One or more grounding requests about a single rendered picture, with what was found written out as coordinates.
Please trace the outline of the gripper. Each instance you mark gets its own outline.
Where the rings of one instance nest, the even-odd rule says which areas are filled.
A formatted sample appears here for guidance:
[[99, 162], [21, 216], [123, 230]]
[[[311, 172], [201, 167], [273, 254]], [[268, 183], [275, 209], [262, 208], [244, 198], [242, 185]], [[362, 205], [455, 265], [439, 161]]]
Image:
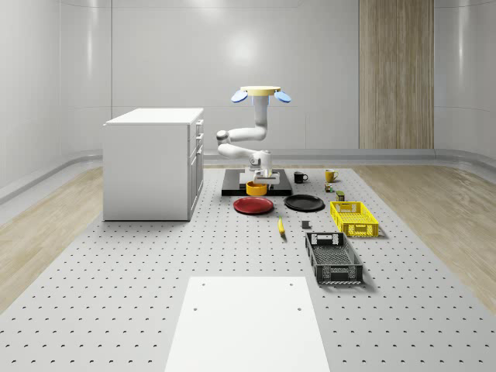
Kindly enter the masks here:
[[271, 175], [266, 175], [264, 173], [255, 172], [253, 176], [254, 184], [267, 184], [276, 185], [280, 184], [280, 174], [278, 172], [273, 172]]

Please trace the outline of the red plate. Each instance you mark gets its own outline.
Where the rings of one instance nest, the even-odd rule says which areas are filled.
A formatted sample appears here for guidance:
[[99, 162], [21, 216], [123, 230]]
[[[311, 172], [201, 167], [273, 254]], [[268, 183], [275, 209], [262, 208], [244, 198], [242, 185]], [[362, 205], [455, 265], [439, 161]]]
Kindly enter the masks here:
[[271, 212], [274, 209], [274, 204], [267, 198], [250, 196], [235, 200], [233, 208], [242, 214], [261, 215]]

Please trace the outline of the black plate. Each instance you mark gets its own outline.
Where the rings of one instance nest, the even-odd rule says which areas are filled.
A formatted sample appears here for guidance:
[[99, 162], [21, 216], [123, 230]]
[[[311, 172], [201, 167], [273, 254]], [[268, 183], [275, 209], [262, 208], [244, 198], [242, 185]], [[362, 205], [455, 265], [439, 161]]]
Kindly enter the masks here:
[[318, 212], [325, 208], [321, 198], [313, 195], [291, 195], [284, 199], [284, 204], [298, 212]]

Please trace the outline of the yellow basket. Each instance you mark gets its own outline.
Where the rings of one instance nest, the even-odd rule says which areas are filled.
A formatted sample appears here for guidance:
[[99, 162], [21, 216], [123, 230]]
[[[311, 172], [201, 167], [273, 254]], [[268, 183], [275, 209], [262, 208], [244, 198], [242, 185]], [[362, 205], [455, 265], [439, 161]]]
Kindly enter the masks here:
[[378, 221], [361, 201], [332, 201], [330, 214], [348, 236], [378, 236]]

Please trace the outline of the dark grey basket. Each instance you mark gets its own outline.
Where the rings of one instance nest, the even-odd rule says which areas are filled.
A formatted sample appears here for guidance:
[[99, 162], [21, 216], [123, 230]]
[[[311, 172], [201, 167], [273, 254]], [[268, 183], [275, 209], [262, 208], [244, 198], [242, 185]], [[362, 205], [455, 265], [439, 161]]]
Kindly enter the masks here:
[[305, 245], [318, 282], [363, 280], [363, 263], [344, 233], [307, 232]]

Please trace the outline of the white cabinet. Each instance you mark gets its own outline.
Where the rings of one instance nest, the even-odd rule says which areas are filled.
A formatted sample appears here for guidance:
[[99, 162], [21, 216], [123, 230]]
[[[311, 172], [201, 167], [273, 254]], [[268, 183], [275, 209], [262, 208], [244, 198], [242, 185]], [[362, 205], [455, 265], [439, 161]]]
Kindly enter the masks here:
[[203, 108], [137, 108], [103, 126], [103, 218], [188, 221], [202, 189]]

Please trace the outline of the white board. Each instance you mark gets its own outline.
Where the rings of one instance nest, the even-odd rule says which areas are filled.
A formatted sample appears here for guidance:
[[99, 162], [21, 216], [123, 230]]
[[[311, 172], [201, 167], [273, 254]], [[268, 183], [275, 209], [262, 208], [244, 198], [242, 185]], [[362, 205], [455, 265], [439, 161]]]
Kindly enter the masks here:
[[329, 372], [304, 277], [191, 277], [165, 372]]

